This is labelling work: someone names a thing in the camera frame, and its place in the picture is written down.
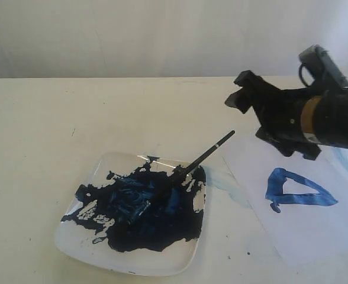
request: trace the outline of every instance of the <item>square plate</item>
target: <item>square plate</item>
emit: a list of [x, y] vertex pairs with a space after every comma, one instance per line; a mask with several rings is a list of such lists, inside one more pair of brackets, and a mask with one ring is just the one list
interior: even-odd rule
[[130, 212], [130, 206], [150, 198], [173, 171], [188, 164], [105, 154], [63, 216], [56, 230], [56, 246], [83, 262], [124, 273], [166, 276], [185, 270], [194, 257], [202, 228], [202, 167], [188, 174], [170, 196], [152, 206], [132, 227], [118, 230], [117, 224], [125, 210]]

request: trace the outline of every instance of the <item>white plate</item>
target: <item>white plate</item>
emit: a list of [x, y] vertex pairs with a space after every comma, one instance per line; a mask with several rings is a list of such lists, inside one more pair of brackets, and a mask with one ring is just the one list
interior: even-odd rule
[[[63, 217], [65, 221], [61, 221], [57, 228], [56, 246], [83, 262], [124, 273], [166, 276], [185, 270], [194, 257], [202, 227], [205, 202], [205, 173], [202, 167], [188, 174], [179, 188], [173, 190], [172, 199], [157, 209], [161, 211], [154, 208], [150, 211], [151, 214], [164, 214], [156, 214], [155, 217], [144, 214], [132, 229], [133, 233], [126, 233], [126, 238], [108, 238], [108, 233], [116, 228], [120, 215], [115, 212], [119, 211], [107, 211], [106, 215], [101, 213], [104, 213], [104, 205], [110, 200], [110, 192], [133, 191], [139, 197], [144, 190], [154, 191], [152, 188], [170, 176], [175, 167], [186, 167], [188, 164], [132, 154], [105, 154], [84, 183], [86, 186], [82, 185], [77, 190], [76, 198]], [[148, 175], [152, 177], [149, 183], [144, 180]], [[162, 222], [163, 218], [164, 225], [152, 225]], [[136, 240], [144, 240], [144, 243], [136, 243]]]

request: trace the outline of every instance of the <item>table surface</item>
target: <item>table surface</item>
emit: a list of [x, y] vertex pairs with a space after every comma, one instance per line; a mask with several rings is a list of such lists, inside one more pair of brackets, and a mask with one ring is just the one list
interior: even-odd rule
[[[301, 86], [292, 76], [265, 79]], [[0, 283], [348, 283], [348, 254], [287, 266], [238, 186], [234, 200], [208, 191], [198, 251], [175, 276], [100, 269], [54, 246], [61, 216], [102, 154], [191, 161], [231, 129], [253, 131], [252, 112], [224, 105], [233, 80], [0, 79]], [[217, 152], [203, 164], [226, 170]]]

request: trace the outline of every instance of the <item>black cable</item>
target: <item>black cable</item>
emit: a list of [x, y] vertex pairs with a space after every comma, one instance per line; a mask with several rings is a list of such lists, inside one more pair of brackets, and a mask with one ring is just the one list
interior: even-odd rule
[[303, 73], [302, 73], [303, 67], [304, 67], [304, 64], [302, 63], [299, 67], [298, 76], [299, 76], [300, 81], [303, 83], [303, 85], [306, 87], [309, 87], [309, 84], [303, 78]]

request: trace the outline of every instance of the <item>white paper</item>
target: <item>white paper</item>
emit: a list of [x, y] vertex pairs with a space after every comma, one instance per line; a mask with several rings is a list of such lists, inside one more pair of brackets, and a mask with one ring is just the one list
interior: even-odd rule
[[[316, 161], [305, 160], [299, 153], [283, 157], [273, 146], [253, 135], [231, 138], [220, 150], [288, 264], [348, 251], [348, 181], [329, 161], [322, 157]], [[270, 207], [272, 201], [265, 199], [268, 178], [275, 168], [284, 168], [317, 183], [338, 203], [331, 206], [280, 204], [281, 212], [275, 212]], [[283, 193], [318, 192], [288, 179]]]

